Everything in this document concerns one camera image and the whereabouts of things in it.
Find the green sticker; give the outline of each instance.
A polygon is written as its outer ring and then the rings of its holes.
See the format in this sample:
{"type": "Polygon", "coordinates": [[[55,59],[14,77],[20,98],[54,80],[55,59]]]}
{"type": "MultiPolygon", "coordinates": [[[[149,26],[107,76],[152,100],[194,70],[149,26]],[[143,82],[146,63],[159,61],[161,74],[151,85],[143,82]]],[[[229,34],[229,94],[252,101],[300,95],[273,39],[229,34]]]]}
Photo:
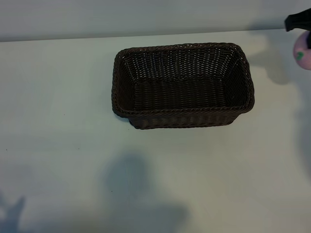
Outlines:
{"type": "Polygon", "coordinates": [[[300,61],[301,58],[303,58],[303,56],[304,56],[303,52],[298,52],[296,59],[300,61]]]}

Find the pink object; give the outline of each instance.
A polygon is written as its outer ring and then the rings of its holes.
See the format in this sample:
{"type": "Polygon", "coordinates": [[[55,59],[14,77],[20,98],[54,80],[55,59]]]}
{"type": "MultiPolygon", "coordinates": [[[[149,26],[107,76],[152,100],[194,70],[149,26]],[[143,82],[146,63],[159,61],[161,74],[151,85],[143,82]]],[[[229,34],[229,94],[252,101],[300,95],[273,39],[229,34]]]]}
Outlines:
{"type": "Polygon", "coordinates": [[[309,31],[304,32],[294,46],[294,58],[297,64],[307,70],[311,70],[311,49],[308,49],[307,38],[309,31]]]}

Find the brown wicker basket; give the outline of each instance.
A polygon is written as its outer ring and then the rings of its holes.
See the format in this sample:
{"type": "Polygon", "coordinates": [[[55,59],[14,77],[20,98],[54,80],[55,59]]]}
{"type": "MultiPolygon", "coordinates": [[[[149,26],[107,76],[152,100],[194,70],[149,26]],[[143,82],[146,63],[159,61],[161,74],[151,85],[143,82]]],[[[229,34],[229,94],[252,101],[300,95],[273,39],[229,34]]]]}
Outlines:
{"type": "Polygon", "coordinates": [[[137,129],[228,125],[253,106],[249,64],[235,44],[131,48],[116,56],[112,109],[137,129]]]}

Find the white wall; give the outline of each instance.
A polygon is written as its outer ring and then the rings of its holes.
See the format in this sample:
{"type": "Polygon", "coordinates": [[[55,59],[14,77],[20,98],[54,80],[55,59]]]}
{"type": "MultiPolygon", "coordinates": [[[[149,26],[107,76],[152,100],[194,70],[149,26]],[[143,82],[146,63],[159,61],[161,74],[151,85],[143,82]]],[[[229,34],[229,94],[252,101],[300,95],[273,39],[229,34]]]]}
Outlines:
{"type": "Polygon", "coordinates": [[[310,0],[1,0],[0,41],[283,27],[310,0]]]}

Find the basket rim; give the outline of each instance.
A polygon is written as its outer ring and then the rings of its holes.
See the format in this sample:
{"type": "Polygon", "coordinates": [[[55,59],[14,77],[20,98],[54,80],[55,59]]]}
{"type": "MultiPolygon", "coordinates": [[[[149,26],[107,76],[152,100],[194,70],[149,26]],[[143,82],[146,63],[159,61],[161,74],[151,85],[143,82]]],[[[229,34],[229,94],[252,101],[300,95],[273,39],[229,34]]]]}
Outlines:
{"type": "Polygon", "coordinates": [[[166,46],[153,46],[153,47],[134,47],[129,49],[121,50],[115,58],[114,69],[113,69],[113,84],[112,84],[112,109],[113,112],[123,118],[132,117],[165,117],[179,114],[183,115],[196,115],[196,114],[242,114],[249,112],[255,103],[254,100],[254,85],[251,79],[249,71],[249,63],[246,59],[244,52],[241,47],[234,43],[186,43],[177,45],[166,45],[166,46]],[[239,55],[241,55],[242,65],[247,71],[245,73],[245,80],[247,81],[247,103],[240,106],[232,107],[204,107],[204,108],[176,108],[176,109],[155,109],[155,110],[126,110],[122,109],[118,104],[118,91],[116,82],[119,77],[119,65],[121,58],[129,53],[141,53],[141,52],[155,52],[155,51],[167,51],[167,50],[196,50],[198,48],[228,48],[234,49],[239,55]]]}

